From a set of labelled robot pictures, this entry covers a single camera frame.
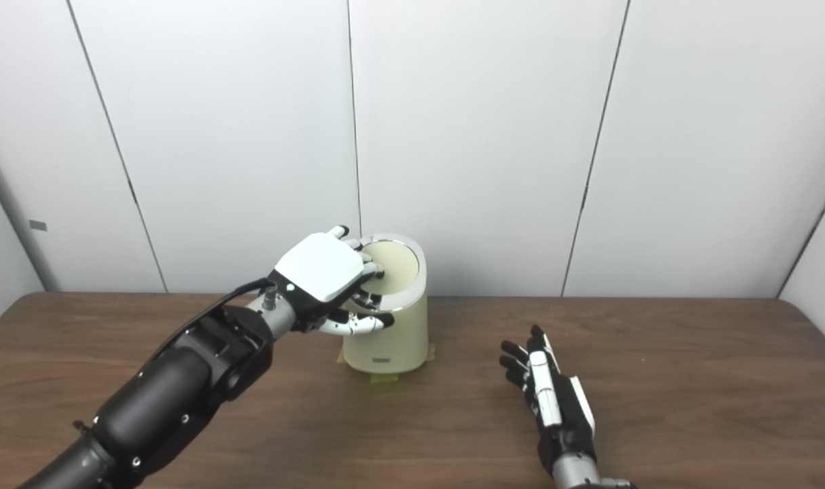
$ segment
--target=silver connector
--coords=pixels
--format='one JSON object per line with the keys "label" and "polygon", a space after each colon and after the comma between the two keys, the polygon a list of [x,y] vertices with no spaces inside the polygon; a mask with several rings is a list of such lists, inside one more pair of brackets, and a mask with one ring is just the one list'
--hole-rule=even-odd
{"label": "silver connector", "polygon": [[600,487],[597,463],[583,453],[565,453],[552,465],[552,476],[558,489]]}
{"label": "silver connector", "polygon": [[606,489],[630,489],[633,487],[633,483],[627,479],[612,479],[612,477],[603,477],[599,481],[599,485]]}
{"label": "silver connector", "polygon": [[274,282],[270,282],[270,284],[264,288],[264,300],[262,301],[262,307],[264,307],[264,310],[274,310],[277,308],[278,290],[279,288]]}

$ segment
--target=robotic hand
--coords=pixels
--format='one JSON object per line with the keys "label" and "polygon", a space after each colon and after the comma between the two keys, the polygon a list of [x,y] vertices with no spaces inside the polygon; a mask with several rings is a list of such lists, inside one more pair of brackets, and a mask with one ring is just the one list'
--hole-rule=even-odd
{"label": "robotic hand", "polygon": [[[241,285],[180,326],[96,412],[80,438],[20,489],[131,489],[179,455],[223,403],[247,390],[273,361],[286,332],[360,334],[387,328],[391,314],[340,307],[385,274],[360,253],[349,229],[307,236],[266,278]],[[227,306],[258,291],[247,307]]]}
{"label": "robotic hand", "polygon": [[521,388],[540,430],[538,452],[558,489],[635,489],[629,480],[602,479],[593,451],[593,414],[577,377],[561,374],[548,337],[531,328],[527,350],[503,341],[500,365]]}

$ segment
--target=panel seam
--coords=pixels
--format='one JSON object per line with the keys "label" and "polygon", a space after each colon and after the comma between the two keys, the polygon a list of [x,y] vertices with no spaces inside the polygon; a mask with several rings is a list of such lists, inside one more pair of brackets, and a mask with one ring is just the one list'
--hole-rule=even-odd
{"label": "panel seam", "polygon": [[811,239],[814,237],[814,233],[817,232],[817,228],[820,226],[820,221],[823,220],[824,215],[825,215],[825,204],[823,204],[823,208],[822,208],[822,210],[820,210],[820,213],[817,214],[817,220],[814,221],[814,226],[812,226],[811,231],[808,232],[808,236],[806,236],[805,241],[802,242],[802,247],[800,248],[800,250],[798,250],[798,253],[796,255],[796,259],[794,260],[794,263],[792,263],[792,265],[790,266],[790,270],[788,271],[788,274],[785,276],[784,282],[782,282],[782,285],[778,289],[778,293],[775,294],[776,298],[781,298],[782,297],[782,294],[784,293],[784,289],[786,288],[786,286],[788,286],[788,282],[790,281],[791,276],[794,274],[794,272],[796,270],[796,266],[798,266],[798,263],[800,262],[800,260],[802,260],[802,256],[805,254],[805,251],[808,248],[808,245],[810,244]]}
{"label": "panel seam", "polygon": [[581,214],[584,211],[584,204],[587,201],[587,191],[591,185],[591,174],[593,173],[593,162],[597,158],[597,149],[599,148],[599,137],[603,132],[603,121],[605,120],[605,110],[609,105],[609,96],[612,93],[612,81],[615,80],[615,67],[618,66],[618,55],[621,53],[621,41],[624,40],[624,29],[627,27],[627,16],[630,13],[630,2],[627,0],[627,6],[624,8],[624,18],[621,20],[621,30],[618,32],[618,44],[615,47],[615,57],[612,59],[612,72],[609,74],[609,84],[605,87],[605,98],[603,100],[603,111],[599,114],[599,126],[597,127],[597,136],[593,141],[593,152],[591,154],[591,163],[587,167],[587,177],[584,179],[584,193],[581,198],[581,204],[578,207],[578,217],[576,219],[575,231],[573,232],[573,244],[570,245],[570,254],[567,257],[567,268],[564,270],[564,283],[561,286],[561,297],[567,291],[567,280],[570,276],[570,266],[573,263],[573,253],[575,251],[576,239],[578,238],[578,227],[581,225]]}
{"label": "panel seam", "polygon": [[349,83],[351,102],[353,103],[353,142],[355,147],[355,194],[357,209],[359,210],[359,233],[364,235],[364,219],[361,216],[361,170],[359,167],[359,152],[357,151],[357,112],[355,111],[355,69],[353,68],[353,19],[351,6],[347,0],[347,32],[349,34]]}
{"label": "panel seam", "polygon": [[105,120],[107,121],[107,126],[111,130],[111,138],[113,139],[113,146],[117,149],[117,155],[120,157],[120,164],[123,166],[123,173],[126,175],[126,182],[129,185],[129,189],[132,191],[132,199],[135,203],[135,208],[138,210],[138,217],[140,218],[141,227],[143,227],[143,234],[146,235],[146,242],[150,247],[150,253],[152,254],[152,260],[156,264],[156,270],[158,271],[158,278],[162,281],[162,288],[165,292],[168,291],[167,282],[164,281],[164,274],[162,273],[162,267],[158,264],[158,257],[156,256],[156,248],[154,244],[152,244],[152,238],[150,236],[150,231],[146,226],[146,220],[143,219],[143,211],[141,210],[140,204],[138,202],[138,197],[135,195],[135,188],[132,185],[132,177],[129,176],[129,169],[126,166],[126,158],[123,158],[123,151],[120,149],[120,142],[117,140],[117,131],[113,127],[113,123],[111,121],[111,114],[107,111],[107,105],[105,103],[105,96],[101,93],[101,88],[99,87],[99,79],[95,75],[95,68],[92,67],[92,59],[90,59],[89,52],[86,50],[86,43],[84,43],[83,34],[80,32],[80,25],[77,23],[77,16],[74,15],[74,7],[71,5],[71,0],[65,0],[65,4],[68,5],[68,13],[71,15],[71,21],[74,23],[74,31],[77,32],[77,40],[80,41],[80,47],[83,49],[84,58],[86,59],[86,66],[89,68],[90,75],[92,76],[92,84],[95,86],[96,93],[99,94],[99,102],[101,103],[101,109],[104,111]]}

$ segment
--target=cable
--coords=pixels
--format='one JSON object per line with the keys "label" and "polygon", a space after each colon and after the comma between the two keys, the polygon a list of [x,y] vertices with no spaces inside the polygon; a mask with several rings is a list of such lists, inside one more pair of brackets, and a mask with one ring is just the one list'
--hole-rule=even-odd
{"label": "cable", "polygon": [[225,304],[227,304],[230,300],[234,300],[237,297],[241,297],[242,295],[246,294],[247,292],[252,292],[252,291],[257,291],[257,290],[263,289],[263,288],[267,287],[269,284],[270,284],[270,281],[267,279],[266,276],[263,276],[263,278],[259,278],[258,280],[247,282],[247,284],[241,285],[238,288],[234,289],[233,291],[225,294],[225,296],[221,297],[220,300],[214,302],[210,307],[208,307],[208,309],[202,310],[202,312],[198,313],[197,316],[195,316],[192,319],[189,319],[188,321],[183,323],[182,326],[180,326],[173,333],[171,333],[171,336],[165,338],[164,341],[162,342],[162,344],[160,344],[158,346],[158,348],[155,350],[155,352],[152,353],[152,355],[150,355],[150,358],[147,360],[147,362],[150,362],[150,361],[156,359],[158,357],[158,355],[160,355],[161,352],[164,352],[165,348],[167,348],[168,344],[170,344],[171,341],[176,340],[176,338],[177,338],[177,336],[179,336],[180,332],[185,331],[187,328],[189,328],[193,324],[197,323],[201,319],[204,319],[204,317],[207,316],[207,314],[210,314],[211,312],[213,312],[213,310],[216,309],[217,307],[225,306]]}

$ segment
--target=wooden table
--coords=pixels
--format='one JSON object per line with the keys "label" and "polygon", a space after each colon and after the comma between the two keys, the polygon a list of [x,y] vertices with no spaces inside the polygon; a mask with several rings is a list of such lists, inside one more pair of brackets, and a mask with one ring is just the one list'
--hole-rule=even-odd
{"label": "wooden table", "polygon": [[[0,487],[77,436],[214,297],[34,294],[0,319]],[[773,300],[431,300],[436,360],[371,384],[339,338],[290,334],[274,366],[145,487],[537,488],[547,479],[499,342],[539,323],[584,383],[604,475],[642,489],[825,487],[825,338]]]}

